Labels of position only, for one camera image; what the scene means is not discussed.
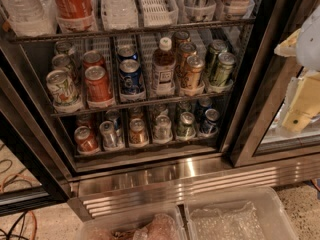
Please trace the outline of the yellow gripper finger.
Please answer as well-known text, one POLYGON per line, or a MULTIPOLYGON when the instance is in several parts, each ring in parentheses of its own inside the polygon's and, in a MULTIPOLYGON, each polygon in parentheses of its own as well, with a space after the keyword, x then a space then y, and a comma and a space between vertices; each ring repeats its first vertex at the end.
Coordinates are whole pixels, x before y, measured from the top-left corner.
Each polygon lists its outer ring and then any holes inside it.
POLYGON ((281 42, 274 49, 274 53, 281 57, 295 57, 296 44, 301 29, 294 31, 286 40, 281 42))
POLYGON ((301 133, 320 113, 320 72, 308 71, 288 84, 280 112, 280 133, 301 133))

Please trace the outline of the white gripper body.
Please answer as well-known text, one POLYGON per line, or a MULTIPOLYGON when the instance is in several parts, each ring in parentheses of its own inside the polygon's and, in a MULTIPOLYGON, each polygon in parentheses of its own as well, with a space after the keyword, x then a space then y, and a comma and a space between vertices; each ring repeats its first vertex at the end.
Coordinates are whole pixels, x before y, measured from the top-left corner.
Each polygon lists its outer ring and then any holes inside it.
POLYGON ((296 57, 307 69, 320 71, 320 5, 301 26, 296 44, 296 57))

